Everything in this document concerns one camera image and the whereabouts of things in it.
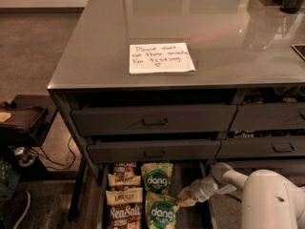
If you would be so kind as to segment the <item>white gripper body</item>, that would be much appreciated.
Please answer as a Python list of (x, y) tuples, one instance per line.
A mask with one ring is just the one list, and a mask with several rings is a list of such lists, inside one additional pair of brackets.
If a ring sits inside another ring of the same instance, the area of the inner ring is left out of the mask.
[(189, 187), (190, 196), (195, 202), (205, 202), (218, 189), (218, 183), (212, 176), (199, 178)]

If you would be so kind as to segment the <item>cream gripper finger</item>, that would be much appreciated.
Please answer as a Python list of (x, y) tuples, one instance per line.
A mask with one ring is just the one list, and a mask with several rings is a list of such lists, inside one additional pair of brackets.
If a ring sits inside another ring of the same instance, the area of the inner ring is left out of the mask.
[(178, 198), (188, 198), (190, 196), (190, 188), (185, 187), (182, 191), (178, 194)]
[(192, 198), (183, 198), (183, 199), (180, 199), (177, 204), (180, 206), (180, 207), (193, 207), (195, 206), (196, 204), (196, 201), (193, 200)]

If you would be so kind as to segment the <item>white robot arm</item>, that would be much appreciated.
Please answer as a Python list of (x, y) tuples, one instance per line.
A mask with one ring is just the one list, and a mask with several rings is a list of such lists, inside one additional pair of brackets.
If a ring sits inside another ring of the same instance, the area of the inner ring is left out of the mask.
[(232, 191), (241, 193), (241, 229), (305, 229), (304, 188), (270, 170), (246, 176), (218, 162), (206, 177), (182, 189), (178, 204), (191, 207)]

